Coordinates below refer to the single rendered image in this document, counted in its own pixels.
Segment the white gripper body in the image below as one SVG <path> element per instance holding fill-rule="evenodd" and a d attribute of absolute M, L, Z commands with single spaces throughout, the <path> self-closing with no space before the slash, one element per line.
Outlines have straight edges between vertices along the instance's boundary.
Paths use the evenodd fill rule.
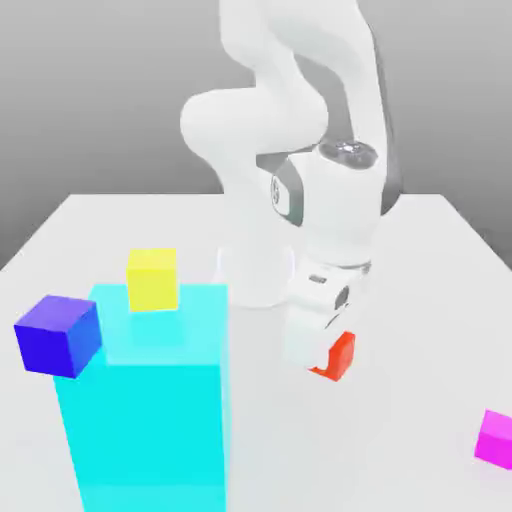
<path fill-rule="evenodd" d="M 325 369 L 329 351 L 339 337 L 337 322 L 341 313 L 320 312 L 289 303 L 284 317 L 284 353 L 304 368 Z"/>

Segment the small red cube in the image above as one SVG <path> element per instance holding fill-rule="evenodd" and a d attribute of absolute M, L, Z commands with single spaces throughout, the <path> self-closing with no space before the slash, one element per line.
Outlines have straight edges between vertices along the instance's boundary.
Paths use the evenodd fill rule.
<path fill-rule="evenodd" d="M 354 333 L 346 331 L 333 344 L 328 352 L 328 361 L 325 368 L 317 366 L 309 369 L 310 372 L 338 382 L 351 366 L 355 351 Z"/>

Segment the small yellow cube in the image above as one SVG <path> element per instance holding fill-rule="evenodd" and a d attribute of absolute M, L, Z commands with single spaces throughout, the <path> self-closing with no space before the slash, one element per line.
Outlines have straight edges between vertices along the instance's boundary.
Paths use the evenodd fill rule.
<path fill-rule="evenodd" d="M 130 250 L 126 277 L 131 312 L 178 308 L 176 255 L 174 248 Z"/>

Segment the small magenta cube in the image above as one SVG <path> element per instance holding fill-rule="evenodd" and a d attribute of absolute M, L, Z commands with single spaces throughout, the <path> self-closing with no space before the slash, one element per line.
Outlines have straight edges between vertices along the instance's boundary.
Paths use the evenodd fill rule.
<path fill-rule="evenodd" d="M 486 410 L 478 434 L 474 456 L 512 470 L 512 418 Z"/>

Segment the small blue cube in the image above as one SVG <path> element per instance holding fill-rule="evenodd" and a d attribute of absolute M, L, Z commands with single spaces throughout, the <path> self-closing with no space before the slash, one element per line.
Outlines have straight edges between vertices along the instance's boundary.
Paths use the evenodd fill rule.
<path fill-rule="evenodd" d="M 94 301 L 47 295 L 14 324 L 29 372 L 77 378 L 102 346 Z"/>

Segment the large cyan box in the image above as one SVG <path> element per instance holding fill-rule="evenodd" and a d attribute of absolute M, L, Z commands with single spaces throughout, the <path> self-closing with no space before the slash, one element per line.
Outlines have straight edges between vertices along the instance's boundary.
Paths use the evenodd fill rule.
<path fill-rule="evenodd" d="M 54 381 L 83 512 L 227 512 L 228 297 L 184 284 L 174 311 L 133 313 L 98 284 L 103 344 Z"/>

